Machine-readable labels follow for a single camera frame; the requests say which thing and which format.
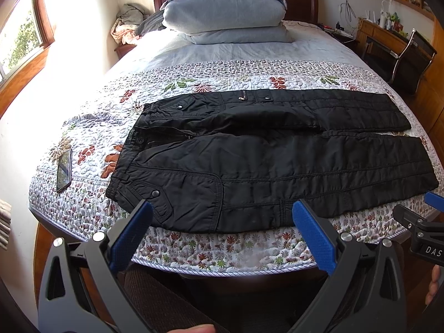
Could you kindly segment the right hand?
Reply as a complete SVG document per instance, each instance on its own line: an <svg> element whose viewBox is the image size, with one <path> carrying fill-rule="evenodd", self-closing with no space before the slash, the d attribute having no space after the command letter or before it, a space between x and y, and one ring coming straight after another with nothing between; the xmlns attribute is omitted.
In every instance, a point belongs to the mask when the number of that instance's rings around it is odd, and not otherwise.
<svg viewBox="0 0 444 333"><path fill-rule="evenodd" d="M435 295L439 290L440 278L441 278L441 267L439 265L434 265L431 271L431 281L428 287L428 293L425 297L425 304L427 306L433 301L433 298L435 297Z"/></svg>

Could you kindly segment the left hand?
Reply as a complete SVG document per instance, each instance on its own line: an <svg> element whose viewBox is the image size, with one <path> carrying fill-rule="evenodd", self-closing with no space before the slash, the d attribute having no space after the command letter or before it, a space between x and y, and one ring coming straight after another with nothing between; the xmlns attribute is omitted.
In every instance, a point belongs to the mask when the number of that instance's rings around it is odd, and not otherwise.
<svg viewBox="0 0 444 333"><path fill-rule="evenodd" d="M186 329L174 329L168 333L215 333L216 329L212 324L202 324Z"/></svg>

